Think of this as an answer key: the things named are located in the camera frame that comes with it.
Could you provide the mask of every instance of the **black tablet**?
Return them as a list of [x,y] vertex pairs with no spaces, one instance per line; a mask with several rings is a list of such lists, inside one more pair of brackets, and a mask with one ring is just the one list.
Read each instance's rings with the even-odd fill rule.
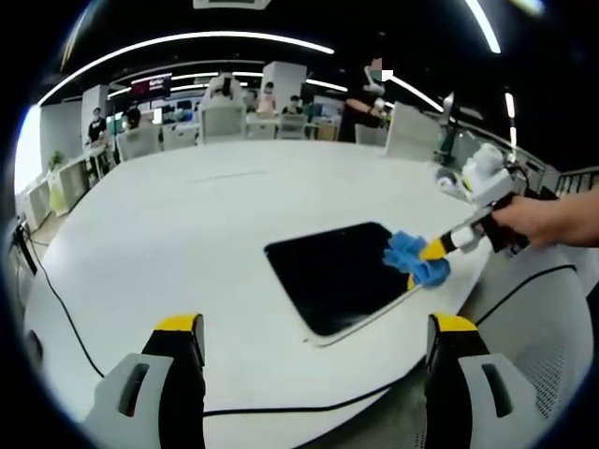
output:
[[408,275],[383,264],[391,233],[365,223],[272,243],[272,269],[308,327],[336,334],[407,291]]

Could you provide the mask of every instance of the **blue sponge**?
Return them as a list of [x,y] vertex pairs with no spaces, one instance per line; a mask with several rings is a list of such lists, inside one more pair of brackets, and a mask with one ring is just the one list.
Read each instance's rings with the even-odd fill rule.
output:
[[445,259],[420,259],[418,255],[427,246],[427,241],[422,237],[414,238],[400,231],[391,237],[388,243],[389,248],[385,250],[383,263],[402,273],[413,274],[416,285],[436,287],[449,276],[451,267]]

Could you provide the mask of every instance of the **wall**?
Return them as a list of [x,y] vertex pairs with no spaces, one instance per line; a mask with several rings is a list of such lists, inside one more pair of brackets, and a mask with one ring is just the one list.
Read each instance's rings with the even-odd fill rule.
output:
[[41,108],[34,105],[24,117],[15,154],[15,195],[25,190],[42,173],[39,141]]
[[[48,161],[54,152],[61,152],[66,159],[73,159],[83,153],[81,103],[73,101],[42,107],[40,153],[44,173],[48,170]],[[87,137],[87,125],[84,135]]]

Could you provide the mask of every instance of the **railing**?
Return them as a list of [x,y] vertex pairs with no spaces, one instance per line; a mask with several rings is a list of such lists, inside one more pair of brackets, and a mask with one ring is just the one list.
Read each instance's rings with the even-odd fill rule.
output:
[[582,168],[568,171],[558,179],[555,190],[557,196],[588,192],[599,185],[599,167]]

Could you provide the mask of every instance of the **round table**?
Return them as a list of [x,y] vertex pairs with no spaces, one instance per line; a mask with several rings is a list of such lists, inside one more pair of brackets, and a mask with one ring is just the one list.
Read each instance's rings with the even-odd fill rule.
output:
[[[206,412],[328,407],[404,376],[426,351],[427,316],[456,313],[487,258],[483,241],[449,257],[444,285],[418,289],[327,346],[311,340],[266,245],[366,222],[437,237],[474,210],[437,191],[427,164],[336,142],[241,141],[120,164],[72,211],[43,263],[103,372],[138,353],[165,317],[205,319]],[[37,276],[25,314],[44,345],[44,376],[74,419],[98,375]],[[204,420],[209,448],[295,447],[385,393],[318,413]]]

